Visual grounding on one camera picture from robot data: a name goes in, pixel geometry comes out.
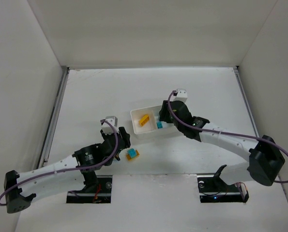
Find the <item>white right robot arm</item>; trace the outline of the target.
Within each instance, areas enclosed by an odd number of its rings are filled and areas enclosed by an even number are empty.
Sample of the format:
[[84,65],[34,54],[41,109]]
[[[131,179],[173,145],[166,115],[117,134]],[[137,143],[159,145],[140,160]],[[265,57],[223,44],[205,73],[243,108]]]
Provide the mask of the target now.
[[223,128],[209,120],[193,116],[182,101],[164,100],[159,119],[173,124],[189,139],[218,146],[241,157],[243,163],[222,165],[214,174],[227,185],[254,180],[261,185],[271,186],[285,163],[271,137],[263,136],[255,140],[228,135]]

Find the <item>yellow long lego brick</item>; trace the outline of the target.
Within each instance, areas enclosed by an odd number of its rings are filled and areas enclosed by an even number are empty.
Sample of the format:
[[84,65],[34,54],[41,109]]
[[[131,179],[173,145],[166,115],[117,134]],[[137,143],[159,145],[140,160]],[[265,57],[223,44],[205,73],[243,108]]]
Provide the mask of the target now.
[[150,120],[149,115],[145,114],[141,117],[141,119],[138,121],[138,123],[141,127],[143,127],[149,120]]

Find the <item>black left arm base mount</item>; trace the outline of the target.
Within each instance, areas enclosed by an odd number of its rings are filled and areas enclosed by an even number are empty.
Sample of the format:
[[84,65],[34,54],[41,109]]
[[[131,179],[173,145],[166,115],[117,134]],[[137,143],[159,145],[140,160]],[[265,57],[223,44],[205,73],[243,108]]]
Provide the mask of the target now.
[[95,171],[83,173],[84,187],[67,193],[66,203],[111,203],[112,175],[96,175]]

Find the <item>cyan small lego brick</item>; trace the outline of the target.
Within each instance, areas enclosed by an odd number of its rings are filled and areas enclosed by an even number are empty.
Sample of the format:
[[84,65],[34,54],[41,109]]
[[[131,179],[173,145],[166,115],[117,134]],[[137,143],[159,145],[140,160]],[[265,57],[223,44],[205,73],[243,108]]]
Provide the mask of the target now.
[[158,129],[162,129],[162,128],[163,128],[163,125],[162,125],[162,122],[161,122],[161,121],[157,121],[157,122],[156,122],[156,125],[157,125],[157,128],[158,128]]

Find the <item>blue and yellow lego stack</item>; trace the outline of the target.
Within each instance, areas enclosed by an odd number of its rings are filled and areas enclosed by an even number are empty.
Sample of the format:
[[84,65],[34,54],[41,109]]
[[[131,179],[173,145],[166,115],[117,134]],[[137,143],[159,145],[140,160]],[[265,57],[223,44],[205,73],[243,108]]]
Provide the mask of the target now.
[[139,156],[139,152],[133,148],[127,150],[126,158],[131,161]]

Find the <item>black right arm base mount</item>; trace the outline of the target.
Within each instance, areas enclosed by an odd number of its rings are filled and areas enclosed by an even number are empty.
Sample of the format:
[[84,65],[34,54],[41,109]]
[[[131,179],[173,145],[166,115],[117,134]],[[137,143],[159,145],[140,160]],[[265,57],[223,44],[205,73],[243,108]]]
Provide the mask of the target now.
[[213,174],[197,175],[197,187],[201,203],[247,203],[249,192],[246,184],[238,182],[226,184],[220,174],[226,168],[222,165]]

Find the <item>white three-compartment container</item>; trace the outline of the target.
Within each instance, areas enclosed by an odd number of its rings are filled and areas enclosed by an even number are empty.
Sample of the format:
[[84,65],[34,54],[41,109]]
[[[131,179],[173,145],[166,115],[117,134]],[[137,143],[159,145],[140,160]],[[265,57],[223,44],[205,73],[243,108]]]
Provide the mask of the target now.
[[[178,130],[174,127],[173,124],[168,124],[166,122],[162,122],[163,128],[158,129],[155,119],[156,116],[159,116],[159,111],[161,110],[161,105],[158,106],[151,106],[141,109],[131,110],[131,121],[133,125],[133,131],[135,137],[138,139],[150,139],[157,136],[164,136],[168,134],[178,133]],[[138,121],[141,117],[145,114],[148,114],[150,120],[141,127]]]

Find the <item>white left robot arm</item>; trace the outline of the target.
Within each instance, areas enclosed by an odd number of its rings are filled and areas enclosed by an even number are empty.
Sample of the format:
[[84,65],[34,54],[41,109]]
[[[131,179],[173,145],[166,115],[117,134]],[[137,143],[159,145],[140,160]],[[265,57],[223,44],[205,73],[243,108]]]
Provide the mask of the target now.
[[40,199],[62,192],[89,193],[97,190],[96,171],[119,159],[131,146],[124,127],[117,133],[101,133],[103,142],[84,147],[68,157],[33,171],[9,171],[4,179],[4,197],[8,214],[18,213]]

